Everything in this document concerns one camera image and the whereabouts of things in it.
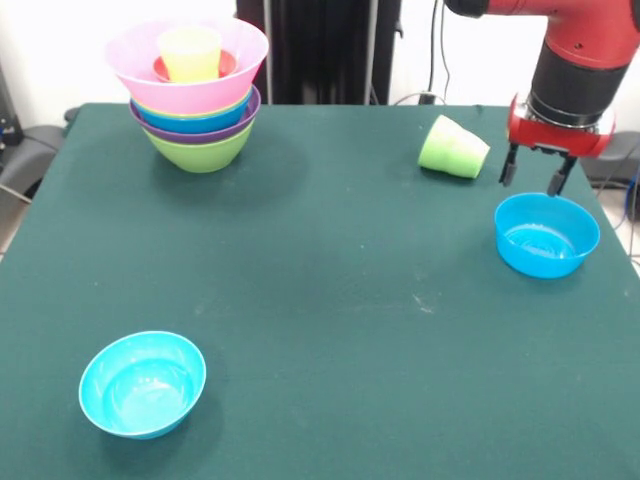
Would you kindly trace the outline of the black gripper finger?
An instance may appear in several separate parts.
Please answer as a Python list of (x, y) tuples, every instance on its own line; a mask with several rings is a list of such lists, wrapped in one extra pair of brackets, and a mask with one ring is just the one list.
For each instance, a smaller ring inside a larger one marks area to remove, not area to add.
[(563, 153), (562, 157), (563, 163), (551, 177), (547, 188), (547, 195), (550, 197), (559, 196), (562, 193), (566, 182), (578, 161), (576, 156), (569, 155), (568, 153)]
[(499, 178), (499, 183), (504, 187), (510, 186), (515, 176), (517, 170), (516, 158), (518, 150), (519, 145), (517, 143), (509, 144), (509, 149)]

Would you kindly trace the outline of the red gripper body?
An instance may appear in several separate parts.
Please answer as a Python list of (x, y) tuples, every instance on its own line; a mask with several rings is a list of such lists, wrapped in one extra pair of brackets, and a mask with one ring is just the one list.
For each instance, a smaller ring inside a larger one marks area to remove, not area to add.
[(597, 157), (609, 144), (615, 127), (612, 108), (607, 109), (591, 127), (569, 128), (548, 123), (528, 106), (524, 93), (517, 93), (509, 108), (507, 138), (510, 143), (530, 149), (546, 149), (575, 157)]

